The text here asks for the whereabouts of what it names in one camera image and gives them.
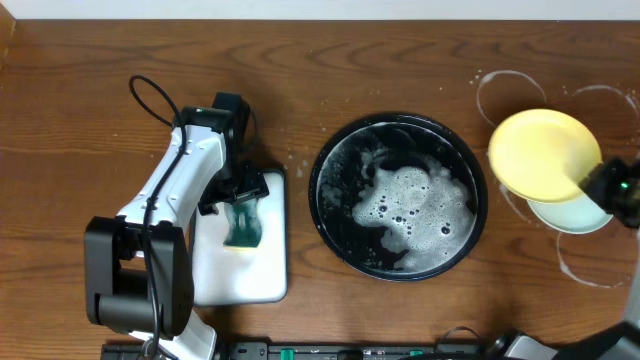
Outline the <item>light green plate top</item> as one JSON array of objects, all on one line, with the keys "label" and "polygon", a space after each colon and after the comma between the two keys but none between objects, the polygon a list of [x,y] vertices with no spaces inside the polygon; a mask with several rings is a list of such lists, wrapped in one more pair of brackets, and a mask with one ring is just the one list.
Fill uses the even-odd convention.
[{"label": "light green plate top", "polygon": [[607,225],[613,218],[586,195],[562,203],[542,203],[531,200],[527,203],[542,222],[568,234],[592,233]]}]

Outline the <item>green yellow sponge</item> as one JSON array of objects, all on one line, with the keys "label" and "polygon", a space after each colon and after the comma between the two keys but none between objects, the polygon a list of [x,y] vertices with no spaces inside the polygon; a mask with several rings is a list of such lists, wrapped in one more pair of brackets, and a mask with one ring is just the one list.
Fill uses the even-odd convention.
[{"label": "green yellow sponge", "polygon": [[255,249],[262,238],[262,226],[258,217],[258,201],[248,200],[225,205],[229,231],[223,242],[226,247],[240,250]]}]

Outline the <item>yellow plate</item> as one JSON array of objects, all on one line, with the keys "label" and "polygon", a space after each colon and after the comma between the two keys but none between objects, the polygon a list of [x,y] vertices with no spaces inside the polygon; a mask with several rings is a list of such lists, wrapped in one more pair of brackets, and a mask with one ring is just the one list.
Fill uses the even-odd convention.
[{"label": "yellow plate", "polygon": [[579,183],[602,163],[591,131],[577,119],[549,109],[522,111],[501,122],[491,136],[488,157],[502,185],[541,203],[579,197]]}]

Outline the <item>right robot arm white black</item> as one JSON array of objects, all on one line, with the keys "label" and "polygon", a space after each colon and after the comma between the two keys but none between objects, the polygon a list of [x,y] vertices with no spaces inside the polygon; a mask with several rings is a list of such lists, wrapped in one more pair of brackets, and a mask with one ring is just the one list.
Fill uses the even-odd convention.
[{"label": "right robot arm white black", "polygon": [[[625,227],[639,228],[639,163],[613,158],[596,167],[580,188]],[[555,349],[524,334],[496,340],[488,359],[639,360],[639,275],[635,274],[623,320],[576,343]]]}]

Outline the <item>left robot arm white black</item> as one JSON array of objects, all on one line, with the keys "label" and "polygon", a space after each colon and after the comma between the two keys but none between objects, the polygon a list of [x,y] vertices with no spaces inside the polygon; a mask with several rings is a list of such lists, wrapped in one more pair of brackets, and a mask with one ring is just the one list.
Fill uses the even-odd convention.
[{"label": "left robot arm white black", "polygon": [[246,103],[230,108],[186,107],[172,140],[141,192],[112,218],[96,216],[84,234],[86,313],[117,332],[141,333],[141,359],[211,359],[215,331],[193,310],[195,285],[185,234],[194,212],[232,208],[226,242],[259,244],[257,201],[264,176],[240,166]]}]

